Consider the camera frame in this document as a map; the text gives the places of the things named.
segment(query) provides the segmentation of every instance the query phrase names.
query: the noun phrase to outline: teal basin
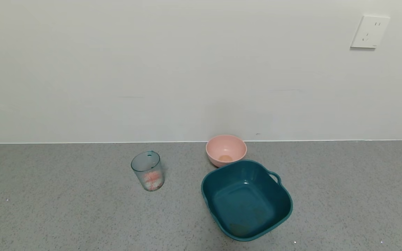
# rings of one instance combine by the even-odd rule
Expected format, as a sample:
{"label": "teal basin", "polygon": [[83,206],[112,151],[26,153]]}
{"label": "teal basin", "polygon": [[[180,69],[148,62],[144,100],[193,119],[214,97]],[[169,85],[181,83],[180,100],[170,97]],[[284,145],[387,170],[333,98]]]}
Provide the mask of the teal basin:
{"label": "teal basin", "polygon": [[208,173],[201,191],[220,229],[239,241],[257,239],[286,221],[292,212],[291,196],[279,175],[252,160]]}

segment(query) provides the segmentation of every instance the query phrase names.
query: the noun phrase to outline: electrical socket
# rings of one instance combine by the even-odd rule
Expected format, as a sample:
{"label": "electrical socket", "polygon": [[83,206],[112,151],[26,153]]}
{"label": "electrical socket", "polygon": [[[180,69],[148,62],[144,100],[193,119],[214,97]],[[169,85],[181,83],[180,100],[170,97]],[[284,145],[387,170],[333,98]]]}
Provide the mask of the electrical socket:
{"label": "electrical socket", "polygon": [[377,48],[389,21],[389,17],[363,16],[351,47]]}

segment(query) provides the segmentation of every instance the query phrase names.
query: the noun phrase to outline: gray countertop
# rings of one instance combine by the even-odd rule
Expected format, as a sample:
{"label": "gray countertop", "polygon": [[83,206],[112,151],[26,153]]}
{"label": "gray countertop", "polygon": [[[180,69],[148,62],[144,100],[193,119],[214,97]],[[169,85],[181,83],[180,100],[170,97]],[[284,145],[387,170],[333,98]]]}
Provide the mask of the gray countertop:
{"label": "gray countertop", "polygon": [[[224,235],[201,195],[204,143],[0,145],[1,250],[402,250],[402,141],[247,143],[281,176],[291,217],[251,242]],[[154,150],[163,187],[129,164]]]}

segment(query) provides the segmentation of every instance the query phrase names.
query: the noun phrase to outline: residue in bowl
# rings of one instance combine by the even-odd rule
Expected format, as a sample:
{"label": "residue in bowl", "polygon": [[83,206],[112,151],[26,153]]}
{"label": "residue in bowl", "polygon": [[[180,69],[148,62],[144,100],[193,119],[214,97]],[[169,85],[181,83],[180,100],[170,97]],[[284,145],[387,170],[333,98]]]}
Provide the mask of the residue in bowl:
{"label": "residue in bowl", "polygon": [[230,157],[229,155],[222,155],[218,160],[222,162],[230,162],[232,161],[232,157]]}

